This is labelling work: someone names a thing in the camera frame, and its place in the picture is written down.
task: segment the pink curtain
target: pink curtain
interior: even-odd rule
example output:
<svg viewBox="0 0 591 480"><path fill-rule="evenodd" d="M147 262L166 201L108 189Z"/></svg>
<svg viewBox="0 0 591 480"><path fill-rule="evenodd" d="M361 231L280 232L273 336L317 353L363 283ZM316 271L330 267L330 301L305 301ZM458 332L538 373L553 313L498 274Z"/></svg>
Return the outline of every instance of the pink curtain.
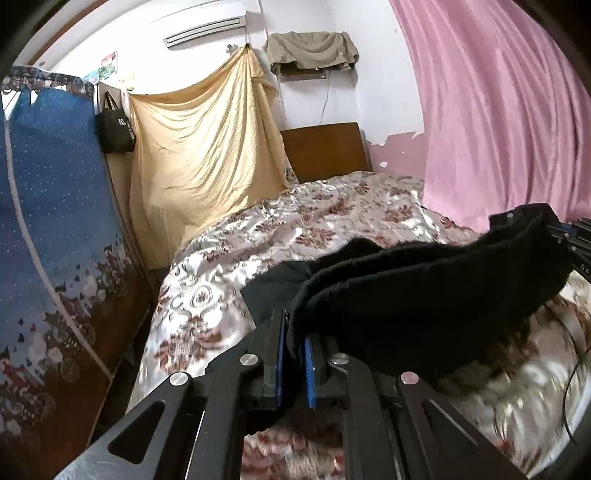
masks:
<svg viewBox="0 0 591 480"><path fill-rule="evenodd" d="M591 100L550 35L512 0L390 0L428 139L424 204L460 225L547 202L591 216Z"/></svg>

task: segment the wooden headboard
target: wooden headboard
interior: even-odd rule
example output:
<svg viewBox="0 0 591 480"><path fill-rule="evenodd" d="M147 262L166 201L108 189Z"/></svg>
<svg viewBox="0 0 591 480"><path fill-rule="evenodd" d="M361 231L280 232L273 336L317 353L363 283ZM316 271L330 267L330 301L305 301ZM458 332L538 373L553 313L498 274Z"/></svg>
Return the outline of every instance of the wooden headboard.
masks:
<svg viewBox="0 0 591 480"><path fill-rule="evenodd" d="M281 135L300 183L371 170L357 123L295 128Z"/></svg>

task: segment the yellow sheet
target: yellow sheet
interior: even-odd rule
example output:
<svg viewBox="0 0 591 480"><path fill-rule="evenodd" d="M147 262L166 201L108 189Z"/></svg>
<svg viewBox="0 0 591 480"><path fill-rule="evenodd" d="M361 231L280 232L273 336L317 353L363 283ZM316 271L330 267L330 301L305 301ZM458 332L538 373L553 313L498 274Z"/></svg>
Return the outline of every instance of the yellow sheet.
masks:
<svg viewBox="0 0 591 480"><path fill-rule="evenodd" d="M148 268L169 265L217 220L289 186L274 95L247 45L195 85L130 96L138 141L129 209Z"/></svg>

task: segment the screw head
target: screw head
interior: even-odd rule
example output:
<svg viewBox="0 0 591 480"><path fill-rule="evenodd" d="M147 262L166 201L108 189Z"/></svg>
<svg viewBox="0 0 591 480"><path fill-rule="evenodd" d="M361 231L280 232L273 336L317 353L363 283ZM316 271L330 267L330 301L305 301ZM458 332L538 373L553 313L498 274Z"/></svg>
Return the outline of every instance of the screw head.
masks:
<svg viewBox="0 0 591 480"><path fill-rule="evenodd" d="M400 375L400 380L405 385L416 385L418 383L418 375L415 372L404 372Z"/></svg>
<svg viewBox="0 0 591 480"><path fill-rule="evenodd" d="M254 353L245 353L240 357L240 363L245 367L256 365L258 357Z"/></svg>
<svg viewBox="0 0 591 480"><path fill-rule="evenodd" d="M349 363L349 356L346 353L335 353L330 361L335 365L346 365Z"/></svg>
<svg viewBox="0 0 591 480"><path fill-rule="evenodd" d="M170 383L175 387L180 387L189 381L189 376L185 372L176 372L170 376Z"/></svg>

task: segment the beige cloth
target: beige cloth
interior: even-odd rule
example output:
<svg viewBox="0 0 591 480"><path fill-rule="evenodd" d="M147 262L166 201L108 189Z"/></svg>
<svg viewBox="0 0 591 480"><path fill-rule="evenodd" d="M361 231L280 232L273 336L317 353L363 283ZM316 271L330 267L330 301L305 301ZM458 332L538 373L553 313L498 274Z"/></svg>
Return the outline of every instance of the beige cloth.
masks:
<svg viewBox="0 0 591 480"><path fill-rule="evenodd" d="M295 63L300 69L336 66L349 70L359 60L359 52L347 32L272 33L263 50L276 75L286 63Z"/></svg>
<svg viewBox="0 0 591 480"><path fill-rule="evenodd" d="M216 221L288 188L274 94L247 45L195 85L130 95L138 136L130 211L148 268L169 265Z"/></svg>

